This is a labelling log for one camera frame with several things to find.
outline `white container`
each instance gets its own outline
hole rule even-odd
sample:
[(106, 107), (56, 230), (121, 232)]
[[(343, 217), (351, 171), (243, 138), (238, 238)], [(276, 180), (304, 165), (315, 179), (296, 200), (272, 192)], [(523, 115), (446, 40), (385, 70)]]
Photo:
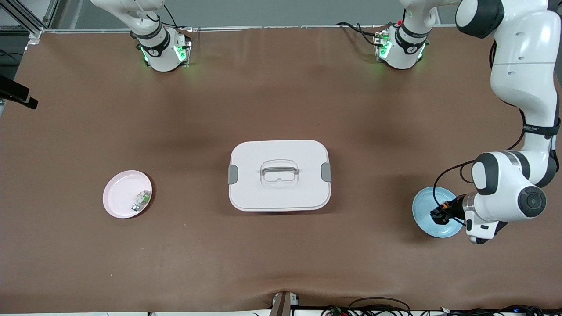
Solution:
[(230, 156), (229, 197), (241, 211), (317, 210), (331, 181), (328, 151), (317, 141), (245, 142)]

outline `brown table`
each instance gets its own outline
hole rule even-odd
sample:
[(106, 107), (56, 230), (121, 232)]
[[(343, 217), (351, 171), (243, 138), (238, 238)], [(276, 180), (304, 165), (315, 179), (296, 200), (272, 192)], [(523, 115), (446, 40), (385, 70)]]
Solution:
[[(562, 304), (557, 177), (539, 218), (493, 241), (432, 239), (411, 202), (445, 168), (518, 137), (489, 87), (491, 42), (438, 28), (422, 61), (378, 64), (360, 34), (253, 29), (194, 36), (192, 63), (143, 65), (128, 34), (44, 34), (17, 80), (39, 108), (0, 120), (0, 312), (219, 311), (389, 296), (414, 309)], [(239, 143), (315, 139), (329, 151), (321, 210), (236, 210)], [(102, 206), (135, 169), (155, 196), (133, 219)], [(473, 191), (457, 174), (441, 185)]]

